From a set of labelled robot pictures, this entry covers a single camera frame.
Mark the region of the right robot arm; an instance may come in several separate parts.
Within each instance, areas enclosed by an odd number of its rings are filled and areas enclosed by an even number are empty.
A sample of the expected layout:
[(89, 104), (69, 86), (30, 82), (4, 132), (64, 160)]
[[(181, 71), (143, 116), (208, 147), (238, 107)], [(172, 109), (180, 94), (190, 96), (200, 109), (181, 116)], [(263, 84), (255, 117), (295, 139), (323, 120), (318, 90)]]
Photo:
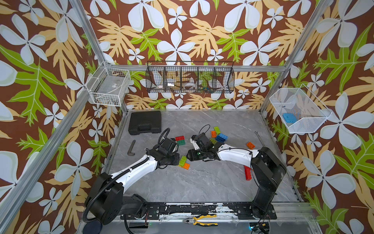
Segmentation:
[(267, 147), (259, 150), (233, 147), (223, 142), (213, 143), (204, 133), (193, 135), (193, 149), (187, 153), (189, 161), (222, 160), (249, 167), (257, 179), (258, 191), (251, 202), (252, 214), (263, 217), (272, 210), (271, 202), (286, 175), (284, 163)]

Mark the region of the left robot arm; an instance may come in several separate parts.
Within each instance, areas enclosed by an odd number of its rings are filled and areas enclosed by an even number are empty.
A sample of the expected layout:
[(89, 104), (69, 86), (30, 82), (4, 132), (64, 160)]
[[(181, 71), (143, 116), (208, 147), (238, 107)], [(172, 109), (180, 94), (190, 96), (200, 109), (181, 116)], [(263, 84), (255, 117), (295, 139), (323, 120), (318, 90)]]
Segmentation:
[(102, 173), (95, 181), (86, 201), (82, 220), (85, 223), (98, 220), (111, 223), (119, 215), (141, 218), (145, 215), (147, 202), (139, 195), (125, 196), (125, 192), (138, 180), (161, 167), (179, 164), (178, 143), (163, 138), (146, 154), (129, 167), (113, 173)]

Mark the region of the dark green lego brick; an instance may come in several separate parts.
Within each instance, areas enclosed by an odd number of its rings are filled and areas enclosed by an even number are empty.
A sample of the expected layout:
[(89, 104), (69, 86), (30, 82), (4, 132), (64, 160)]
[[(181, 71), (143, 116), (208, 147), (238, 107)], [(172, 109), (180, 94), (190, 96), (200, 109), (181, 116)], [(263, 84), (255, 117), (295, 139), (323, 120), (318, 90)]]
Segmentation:
[(177, 143), (178, 143), (178, 145), (180, 145), (180, 146), (186, 144), (185, 140), (179, 140), (179, 141), (177, 141)]

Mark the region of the lime green long lego brick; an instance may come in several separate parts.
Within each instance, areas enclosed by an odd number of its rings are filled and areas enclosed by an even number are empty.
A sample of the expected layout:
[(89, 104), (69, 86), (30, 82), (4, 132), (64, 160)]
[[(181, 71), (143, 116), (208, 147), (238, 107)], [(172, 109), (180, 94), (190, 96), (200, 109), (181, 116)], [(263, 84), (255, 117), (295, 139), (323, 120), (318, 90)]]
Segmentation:
[(186, 156), (182, 156), (181, 159), (180, 159), (180, 161), (179, 161), (178, 166), (184, 167), (186, 161), (187, 161), (187, 157)]

